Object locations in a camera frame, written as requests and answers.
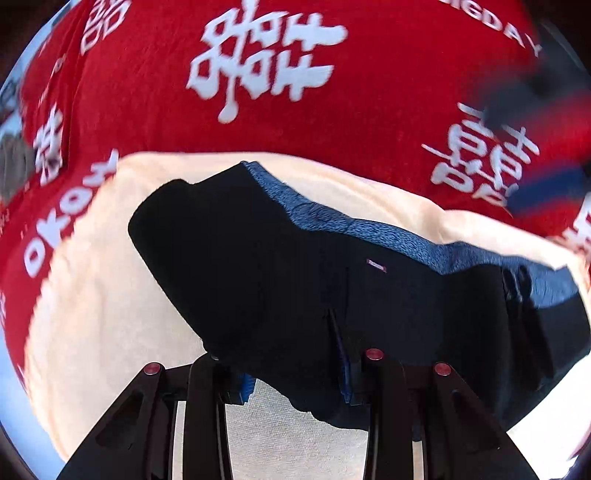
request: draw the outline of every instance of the black garment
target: black garment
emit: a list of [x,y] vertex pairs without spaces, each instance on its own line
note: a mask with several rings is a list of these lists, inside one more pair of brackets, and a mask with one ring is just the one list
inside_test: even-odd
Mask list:
[[129,234],[210,353],[335,426],[368,425],[340,394],[329,309],[360,349],[453,365],[506,428],[589,353],[567,271],[350,219],[257,164],[169,182]]

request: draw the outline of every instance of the red bolt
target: red bolt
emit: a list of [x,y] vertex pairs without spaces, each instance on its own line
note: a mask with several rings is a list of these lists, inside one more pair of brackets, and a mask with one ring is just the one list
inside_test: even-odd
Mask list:
[[448,364],[439,362],[438,364],[435,364],[435,373],[442,377],[446,377],[452,373],[452,368]]
[[160,364],[158,362],[151,362],[144,367],[144,373],[146,375],[155,375],[160,372]]
[[368,348],[365,351],[365,356],[369,360],[381,360],[382,358],[384,358],[384,352],[382,352],[379,348]]

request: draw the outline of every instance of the blue stripe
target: blue stripe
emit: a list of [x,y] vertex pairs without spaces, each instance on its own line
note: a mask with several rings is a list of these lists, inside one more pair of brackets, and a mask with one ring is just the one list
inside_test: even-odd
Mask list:
[[517,276],[518,269],[525,268],[532,281],[529,298],[536,308],[551,307],[579,294],[567,267],[553,270],[523,257],[505,257],[465,242],[438,245],[393,225],[351,218],[300,195],[267,172],[258,162],[242,162],[242,165],[301,229],[354,236],[406,255],[441,275],[460,272],[477,265],[497,265]]

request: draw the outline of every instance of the cream fabric surface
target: cream fabric surface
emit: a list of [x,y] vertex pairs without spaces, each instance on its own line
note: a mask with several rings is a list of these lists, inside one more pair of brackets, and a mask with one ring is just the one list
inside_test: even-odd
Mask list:
[[[311,200],[355,218],[400,226],[439,244],[465,241],[555,269],[566,265],[590,311],[584,259],[481,215],[445,212],[425,198],[301,158],[262,153],[130,155],[76,222],[72,237],[56,249],[25,347],[28,395],[64,459],[143,365],[159,361],[171,368],[192,363],[204,352],[136,253],[127,234],[131,215],[169,180],[196,183],[242,160],[259,161]],[[566,473],[591,424],[590,377],[586,357],[510,431],[541,480]],[[247,406],[227,407],[227,412],[237,480],[362,477],[365,432],[338,430],[297,412],[262,382],[257,382]]]

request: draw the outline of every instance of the red fabric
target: red fabric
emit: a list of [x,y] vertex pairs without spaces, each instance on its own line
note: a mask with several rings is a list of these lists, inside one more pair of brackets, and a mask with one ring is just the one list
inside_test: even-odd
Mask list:
[[[23,367],[28,322],[53,251],[39,234],[38,220],[46,219],[52,208],[59,217],[63,195],[81,186],[91,164],[105,162],[112,149],[120,156],[136,151],[269,151],[312,158],[418,193],[443,208],[477,211],[540,235],[561,234],[577,215],[580,205],[567,203],[514,219],[502,207],[472,198],[482,183],[491,183],[483,175],[472,173],[470,193],[431,181],[436,166],[450,164],[450,160],[423,145],[449,155],[448,131],[453,125],[475,134],[462,121],[478,119],[460,111],[458,103],[469,103],[479,79],[505,69],[530,67],[535,62],[534,29],[518,0],[488,0],[488,13],[467,0],[377,0],[364,4],[259,0],[254,18],[286,12],[280,19],[278,41],[271,40],[267,46],[272,50],[270,89],[282,51],[290,52],[290,67],[311,54],[312,67],[333,68],[323,85],[304,88],[300,100],[289,86],[278,95],[268,90],[253,98],[256,95],[249,94],[238,78],[238,114],[233,121],[221,123],[218,115],[225,104],[226,75],[220,75],[219,89],[209,99],[207,94],[188,88],[187,82],[191,61],[210,48],[204,41],[207,38],[202,39],[206,24],[232,8],[240,10],[236,20],[240,22],[249,5],[256,6],[254,0],[245,0],[243,5],[240,1],[83,0],[62,20],[33,60],[21,89],[24,135],[33,142],[56,105],[63,113],[61,149],[65,165],[58,178],[44,187],[34,179],[29,191],[9,206],[10,220],[0,239],[6,337],[17,368]],[[123,4],[128,9],[121,18]],[[343,32],[340,28],[323,31],[327,37],[314,37],[328,45],[317,44],[307,50],[310,45],[285,41],[290,15],[302,14],[291,20],[305,24],[315,13],[322,15],[322,26],[344,27],[346,38],[339,40]],[[81,54],[83,38],[93,40],[92,28],[109,15],[100,40]],[[105,29],[121,19],[121,24],[104,36]],[[85,36],[87,22],[91,32]],[[222,53],[231,55],[236,43],[227,40]],[[240,61],[261,49],[261,43],[247,41]],[[52,75],[60,58],[63,65]],[[199,73],[207,75],[205,64]],[[588,132],[589,119],[582,115],[579,120],[580,130]],[[569,119],[561,121],[568,130]],[[512,125],[516,130],[522,126]],[[563,158],[572,145],[567,142],[566,148],[560,142],[553,143],[539,126],[533,126],[531,132],[527,126],[526,136],[540,152],[524,150],[530,156],[529,164],[517,159],[523,180],[536,169]],[[509,135],[479,138],[485,140],[486,153],[462,150],[462,160],[479,158],[482,172],[491,177],[494,146],[517,140]],[[466,171],[464,166],[457,168]],[[504,187],[519,183],[506,173],[500,180]],[[75,217],[83,212],[71,215],[62,238],[70,234]],[[43,243],[47,254],[41,270],[31,278],[23,258],[35,238]]]

